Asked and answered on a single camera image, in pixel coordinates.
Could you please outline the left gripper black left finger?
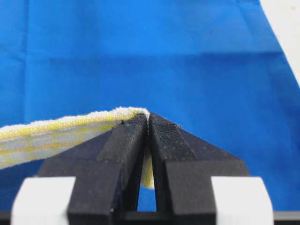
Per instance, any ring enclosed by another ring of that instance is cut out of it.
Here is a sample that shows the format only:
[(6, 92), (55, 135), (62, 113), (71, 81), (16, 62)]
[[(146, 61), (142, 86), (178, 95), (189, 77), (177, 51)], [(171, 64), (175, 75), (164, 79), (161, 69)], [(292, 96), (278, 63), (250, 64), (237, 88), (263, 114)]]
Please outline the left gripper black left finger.
[(109, 225), (114, 210), (135, 210), (146, 134), (140, 114), (46, 159), (22, 183), (10, 223)]

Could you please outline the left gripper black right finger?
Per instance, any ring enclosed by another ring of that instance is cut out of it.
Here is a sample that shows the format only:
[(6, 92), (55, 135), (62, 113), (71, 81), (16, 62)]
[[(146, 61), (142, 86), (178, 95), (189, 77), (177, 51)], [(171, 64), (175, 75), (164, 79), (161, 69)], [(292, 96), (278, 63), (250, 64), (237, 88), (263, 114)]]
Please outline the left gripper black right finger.
[(150, 150), (159, 212), (175, 225), (271, 225), (265, 184), (244, 161), (152, 113)]

